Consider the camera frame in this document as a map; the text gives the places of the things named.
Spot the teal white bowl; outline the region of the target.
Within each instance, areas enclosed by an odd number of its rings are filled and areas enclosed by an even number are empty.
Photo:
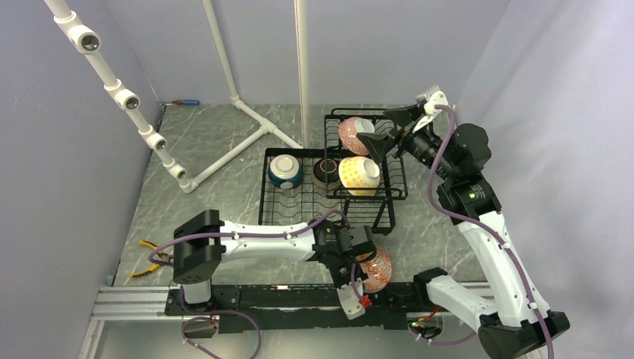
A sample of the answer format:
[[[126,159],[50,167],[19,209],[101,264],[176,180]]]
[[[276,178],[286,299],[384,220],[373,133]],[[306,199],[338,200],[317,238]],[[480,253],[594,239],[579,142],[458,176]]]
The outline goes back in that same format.
[[[268,167],[268,178],[274,187],[282,190],[300,186],[303,177],[298,159],[289,154],[275,156]]]

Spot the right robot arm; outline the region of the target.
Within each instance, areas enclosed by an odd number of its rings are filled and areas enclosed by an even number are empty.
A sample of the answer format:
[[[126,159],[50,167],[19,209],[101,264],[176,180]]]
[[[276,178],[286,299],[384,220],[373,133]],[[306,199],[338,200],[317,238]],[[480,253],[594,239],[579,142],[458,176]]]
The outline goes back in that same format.
[[[490,358],[553,358],[553,341],[570,323],[539,293],[511,241],[499,199],[482,173],[491,156],[486,131],[472,123],[457,124],[447,105],[392,108],[384,115],[393,130],[361,132],[359,140],[375,161],[396,150],[430,170],[430,204],[458,227],[493,295],[482,298],[434,268],[414,278],[415,306],[448,310],[471,328]]]

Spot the red patterned bowl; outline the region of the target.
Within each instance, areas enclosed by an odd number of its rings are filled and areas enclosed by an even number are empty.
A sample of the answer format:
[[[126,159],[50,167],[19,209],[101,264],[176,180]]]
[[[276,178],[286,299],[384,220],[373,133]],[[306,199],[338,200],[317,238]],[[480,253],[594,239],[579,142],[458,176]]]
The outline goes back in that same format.
[[[359,156],[366,156],[369,151],[357,137],[359,133],[374,133],[375,126],[371,120],[363,117],[350,117],[338,126],[338,135],[343,146]]]

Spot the orange geometric patterned bowl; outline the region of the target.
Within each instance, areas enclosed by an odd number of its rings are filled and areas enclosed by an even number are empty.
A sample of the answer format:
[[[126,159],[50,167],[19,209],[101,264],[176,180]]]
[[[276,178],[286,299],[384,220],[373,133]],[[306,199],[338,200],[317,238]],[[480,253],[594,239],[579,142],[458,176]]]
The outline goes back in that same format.
[[[365,293],[375,293],[381,291],[391,281],[393,276],[393,264],[388,253],[378,248],[376,255],[365,261],[369,257],[363,254],[357,259],[360,262],[362,271],[367,275],[363,281],[363,289]]]

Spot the brown glazed bowl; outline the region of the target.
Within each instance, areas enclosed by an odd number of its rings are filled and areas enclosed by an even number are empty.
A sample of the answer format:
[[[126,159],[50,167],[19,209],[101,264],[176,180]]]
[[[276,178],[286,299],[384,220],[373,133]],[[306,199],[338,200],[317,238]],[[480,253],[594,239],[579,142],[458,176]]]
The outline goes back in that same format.
[[[313,165],[313,185],[325,191],[334,191],[342,186],[339,177],[339,162],[334,159],[319,159]]]

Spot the blue yellow patterned bowl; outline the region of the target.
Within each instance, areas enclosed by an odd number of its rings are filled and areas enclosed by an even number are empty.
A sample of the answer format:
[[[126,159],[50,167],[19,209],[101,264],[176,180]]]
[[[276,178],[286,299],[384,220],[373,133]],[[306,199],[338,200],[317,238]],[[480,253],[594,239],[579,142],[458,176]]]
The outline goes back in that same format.
[[[374,196],[381,182],[378,165],[365,156],[354,156],[339,163],[339,179],[349,194],[357,197]]]

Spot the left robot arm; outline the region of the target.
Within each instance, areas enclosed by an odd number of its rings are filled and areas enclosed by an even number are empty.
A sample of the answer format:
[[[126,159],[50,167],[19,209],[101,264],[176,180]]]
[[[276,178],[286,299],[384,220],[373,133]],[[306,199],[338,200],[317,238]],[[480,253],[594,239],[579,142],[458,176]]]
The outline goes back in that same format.
[[[177,227],[173,238],[173,281],[197,314],[214,306],[212,275],[221,263],[267,257],[318,262],[337,289],[359,292],[366,278],[360,265],[377,253],[369,227],[350,227],[326,215],[286,226],[246,225],[222,221],[217,210],[208,209]]]

